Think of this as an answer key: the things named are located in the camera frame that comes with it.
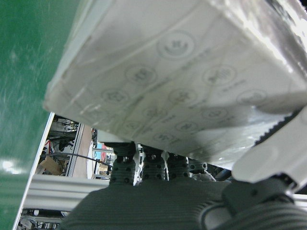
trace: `plastic wrap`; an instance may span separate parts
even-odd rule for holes
[[[46,93],[59,115],[231,169],[307,104],[296,1],[89,1],[80,12]]]

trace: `metal frame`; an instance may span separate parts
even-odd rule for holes
[[[91,191],[108,185],[109,180],[34,175],[24,208],[71,211]]]

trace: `printed circle icon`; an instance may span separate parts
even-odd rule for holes
[[[212,108],[212,109],[205,110],[202,113],[202,116],[206,119],[218,120],[218,119],[223,119],[224,117],[227,116],[227,114],[228,112],[224,108]]]
[[[102,92],[103,99],[108,103],[125,103],[129,96],[121,89],[109,89]]]
[[[173,90],[168,98],[174,104],[189,104],[197,99],[197,94],[193,90],[177,89]]]
[[[167,115],[167,111],[158,109],[157,107],[150,107],[143,111],[143,114],[147,118],[157,118]]]
[[[191,132],[197,129],[197,124],[190,121],[184,121],[176,124],[175,128],[181,132]]]
[[[204,72],[202,79],[209,85],[224,85],[236,77],[236,70],[228,65],[213,67]]]
[[[153,83],[157,78],[154,69],[144,65],[129,66],[125,71],[125,76],[128,81],[138,85],[148,85]]]
[[[169,133],[158,133],[153,137],[154,140],[159,142],[168,142],[175,139],[175,137]]]
[[[195,42],[187,32],[173,31],[159,40],[157,49],[164,58],[180,59],[194,51]]]
[[[248,90],[241,93],[237,97],[239,104],[259,105],[267,98],[267,94],[263,90]]]

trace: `green wall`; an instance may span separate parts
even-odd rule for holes
[[[0,229],[12,228],[78,0],[0,0]]]

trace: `black cable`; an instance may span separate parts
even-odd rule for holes
[[[61,155],[71,155],[71,156],[77,156],[77,157],[86,158],[86,159],[91,160],[91,161],[96,161],[96,162],[101,163],[103,165],[108,165],[106,163],[100,162],[99,159],[93,159],[93,158],[86,157],[86,156],[79,155],[79,154],[75,154],[75,153],[61,152],[61,153],[53,153],[53,154],[46,154],[46,155],[51,156],[51,157],[53,157],[53,156],[61,156]]]

